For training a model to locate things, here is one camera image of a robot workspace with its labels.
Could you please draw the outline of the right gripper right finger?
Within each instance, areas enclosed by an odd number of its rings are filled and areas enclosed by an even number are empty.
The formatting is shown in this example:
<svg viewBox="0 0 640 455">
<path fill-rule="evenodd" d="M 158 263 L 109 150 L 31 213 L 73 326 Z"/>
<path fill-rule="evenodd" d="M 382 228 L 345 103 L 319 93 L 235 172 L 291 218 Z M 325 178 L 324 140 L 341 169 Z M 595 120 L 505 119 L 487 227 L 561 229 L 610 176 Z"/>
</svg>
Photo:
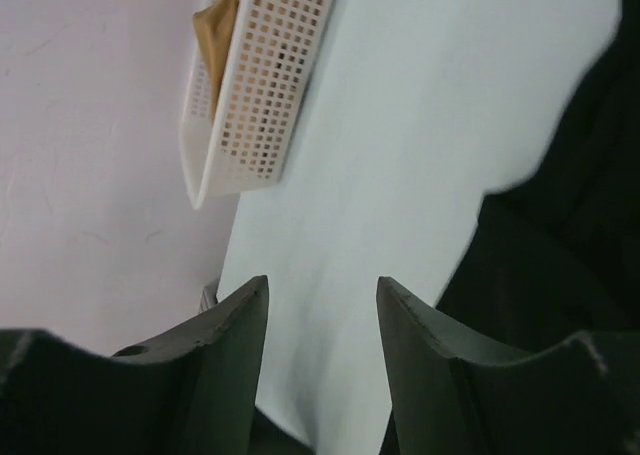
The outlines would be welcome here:
<svg viewBox="0 0 640 455">
<path fill-rule="evenodd" d="M 529 353 L 390 277 L 376 303 L 401 453 L 638 452 L 637 333 L 580 331 Z"/>
</svg>

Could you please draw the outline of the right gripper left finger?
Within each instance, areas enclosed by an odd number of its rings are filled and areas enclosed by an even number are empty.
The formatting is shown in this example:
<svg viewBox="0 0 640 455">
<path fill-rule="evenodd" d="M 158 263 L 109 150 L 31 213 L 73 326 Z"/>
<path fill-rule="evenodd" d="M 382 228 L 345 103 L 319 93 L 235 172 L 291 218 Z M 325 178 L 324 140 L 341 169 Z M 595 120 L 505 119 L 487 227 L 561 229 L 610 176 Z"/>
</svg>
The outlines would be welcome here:
<svg viewBox="0 0 640 455">
<path fill-rule="evenodd" d="M 265 276 L 100 356 L 43 329 L 1 333 L 5 454 L 244 454 L 268 318 Z"/>
</svg>

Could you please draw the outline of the black tank top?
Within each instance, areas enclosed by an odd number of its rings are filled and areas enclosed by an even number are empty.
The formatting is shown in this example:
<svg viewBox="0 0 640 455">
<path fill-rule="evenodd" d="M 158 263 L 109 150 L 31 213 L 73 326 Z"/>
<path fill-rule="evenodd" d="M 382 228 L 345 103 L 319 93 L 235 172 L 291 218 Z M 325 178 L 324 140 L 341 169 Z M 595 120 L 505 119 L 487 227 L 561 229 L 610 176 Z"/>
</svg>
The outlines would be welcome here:
<svg viewBox="0 0 640 455">
<path fill-rule="evenodd" d="M 285 451 L 403 454 L 377 286 L 383 277 L 403 285 L 413 268 L 434 272 L 460 239 L 453 183 L 380 194 L 327 229 L 317 213 L 286 229 L 285 246 L 301 249 L 270 277 L 271 300 L 286 312 L 269 321 L 258 404 Z M 416 296 L 529 353 L 580 331 L 639 336 L 639 0 L 623 0 L 611 43 L 577 85 L 537 170 L 481 198 L 437 301 Z"/>
</svg>

